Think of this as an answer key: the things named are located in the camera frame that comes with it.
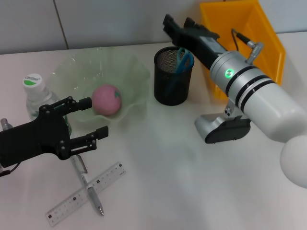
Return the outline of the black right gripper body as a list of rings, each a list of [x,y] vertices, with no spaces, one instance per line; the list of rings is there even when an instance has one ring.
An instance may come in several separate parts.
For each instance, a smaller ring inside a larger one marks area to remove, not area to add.
[[[210,69],[217,58],[227,52],[217,39],[218,35],[209,30],[186,29],[181,27],[179,47],[190,51],[203,66]]]

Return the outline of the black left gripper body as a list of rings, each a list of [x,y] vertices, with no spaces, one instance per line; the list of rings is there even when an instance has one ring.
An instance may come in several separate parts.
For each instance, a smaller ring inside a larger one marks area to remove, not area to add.
[[[6,168],[44,153],[52,153],[60,160],[70,158],[70,135],[64,119],[70,112],[67,105],[44,105],[35,120],[2,131],[0,164]]]

